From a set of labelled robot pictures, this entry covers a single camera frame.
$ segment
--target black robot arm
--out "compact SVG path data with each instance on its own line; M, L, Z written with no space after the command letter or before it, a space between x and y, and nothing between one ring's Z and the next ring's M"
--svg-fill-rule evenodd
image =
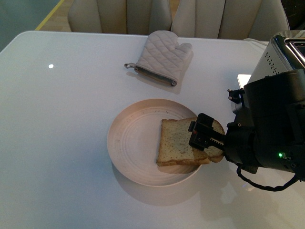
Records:
M190 145L200 150L215 146L226 160L238 166L237 174L255 187L280 191L305 180L305 72L289 71L229 92L239 108L227 125L226 135L216 134L213 119L198 115L192 122ZM259 167L295 173L284 186L263 187L248 180L241 170L255 174Z

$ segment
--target white table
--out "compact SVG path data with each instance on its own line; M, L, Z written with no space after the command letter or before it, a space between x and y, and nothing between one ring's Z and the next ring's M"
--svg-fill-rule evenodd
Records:
M157 188L112 165L107 132L122 109L165 98L226 126L234 119L226 90L238 88L237 74L251 74L264 51L249 41L181 38L194 56L183 82L169 88L124 68L145 41L30 31L1 52L0 228L302 228L299 182L279 193L252 188L224 159ZM246 175L276 186L293 174L260 168Z

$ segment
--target toaster vent holes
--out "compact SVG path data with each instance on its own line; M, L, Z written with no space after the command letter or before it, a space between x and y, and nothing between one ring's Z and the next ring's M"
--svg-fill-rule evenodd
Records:
M275 67L275 64L273 63L268 52L265 54L265 58L268 62L268 65L270 66L270 69L272 70L273 74L279 74L279 71L277 70L277 67Z

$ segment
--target plate rim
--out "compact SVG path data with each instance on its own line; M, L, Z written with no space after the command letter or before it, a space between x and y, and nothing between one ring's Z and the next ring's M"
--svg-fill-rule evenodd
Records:
M164 98L150 98L150 99L144 99L144 100L139 100L137 102L134 102L132 104L130 104L129 106L125 107L124 109L122 109L117 115L116 117L113 119L109 129L108 129L108 133L107 133L107 151L108 151L108 155L111 159L111 162L112 164L115 166L115 168L124 176L126 177L127 179L131 180L132 182L135 182L137 184L140 184L140 185L144 185L144 186L148 186L148 187L169 187L169 186L174 186L174 185L178 185L186 180L188 180L189 178L191 178L192 176L194 176L198 171L199 169L201 168L202 165L198 165L198 167L190 173L190 175L188 175L187 177L183 178L182 180L179 180L177 182L174 182L172 184L166 184L166 185L150 185L150 184L146 184L146 183L143 183L143 182L139 182L139 181L135 181L134 179L131 179L130 177L127 177L123 172L120 171L120 169L115 165L115 163L113 162L113 159L110 155L110 151L109 151L109 138L110 138L110 132L112 131L112 127L115 123L115 121L117 120L117 118L120 116L120 114L122 114L124 111L130 109L131 107L135 106L136 104L138 103L145 103L147 101L152 101L152 100L162 100L162 101L165 101L165 102L170 102L170 103L174 103L174 104L177 104L179 106L182 106L184 107L186 110L190 111L194 117L197 117L197 115L188 107L186 107L185 105L177 102L177 101L174 101L174 100L170 100L170 99L164 99Z

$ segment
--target beige chair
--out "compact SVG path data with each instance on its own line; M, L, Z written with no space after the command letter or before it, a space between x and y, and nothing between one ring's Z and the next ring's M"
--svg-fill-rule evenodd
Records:
M74 0L68 21L75 32L148 35L170 30L169 0Z
M179 37L261 41L284 30L281 0L180 0L171 28Z

